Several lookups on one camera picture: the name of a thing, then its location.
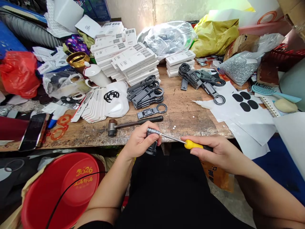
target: orange bag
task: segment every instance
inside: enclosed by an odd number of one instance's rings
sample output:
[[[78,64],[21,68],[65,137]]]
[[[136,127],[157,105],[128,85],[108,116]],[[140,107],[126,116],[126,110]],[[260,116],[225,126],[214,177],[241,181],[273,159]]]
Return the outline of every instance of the orange bag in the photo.
[[[201,161],[204,173],[219,188],[233,192],[234,191],[234,176],[225,172],[223,169],[214,166],[209,162]]]
[[[31,52],[8,51],[0,65],[2,83],[10,94],[30,99],[37,95],[40,85],[35,75],[37,59]]]

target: red plastic bag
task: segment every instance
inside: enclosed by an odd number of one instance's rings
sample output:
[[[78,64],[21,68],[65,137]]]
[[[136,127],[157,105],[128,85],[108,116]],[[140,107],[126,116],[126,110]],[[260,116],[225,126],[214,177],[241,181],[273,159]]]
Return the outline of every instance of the red plastic bag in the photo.
[[[35,75],[37,59],[31,52],[6,52],[0,73],[5,90],[8,93],[30,99],[37,95],[40,85]]]

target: hammer head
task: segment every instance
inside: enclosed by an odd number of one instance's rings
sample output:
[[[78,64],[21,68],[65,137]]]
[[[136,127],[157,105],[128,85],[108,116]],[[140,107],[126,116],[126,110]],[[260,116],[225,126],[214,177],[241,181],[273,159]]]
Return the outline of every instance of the hammer head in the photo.
[[[116,126],[117,121],[115,119],[110,119],[108,123],[108,137],[115,137],[116,135]]]

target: red bucket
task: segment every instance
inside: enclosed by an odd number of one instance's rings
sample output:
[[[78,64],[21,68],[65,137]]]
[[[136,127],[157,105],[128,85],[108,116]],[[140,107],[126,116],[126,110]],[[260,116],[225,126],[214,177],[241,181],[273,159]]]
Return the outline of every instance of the red bucket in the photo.
[[[21,212],[23,228],[45,228],[65,189],[77,179],[99,171],[105,171],[104,165],[87,153],[70,153],[53,161],[26,194]],[[94,174],[71,186],[58,204],[49,229],[73,227],[104,176]]]

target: phone screen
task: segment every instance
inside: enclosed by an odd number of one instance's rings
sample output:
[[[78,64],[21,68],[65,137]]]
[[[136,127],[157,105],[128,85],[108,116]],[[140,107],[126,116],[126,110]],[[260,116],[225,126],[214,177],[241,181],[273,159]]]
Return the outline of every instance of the phone screen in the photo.
[[[47,115],[48,114],[36,114],[31,117],[21,141],[19,151],[29,151],[37,147],[39,139],[45,130],[45,120]]]

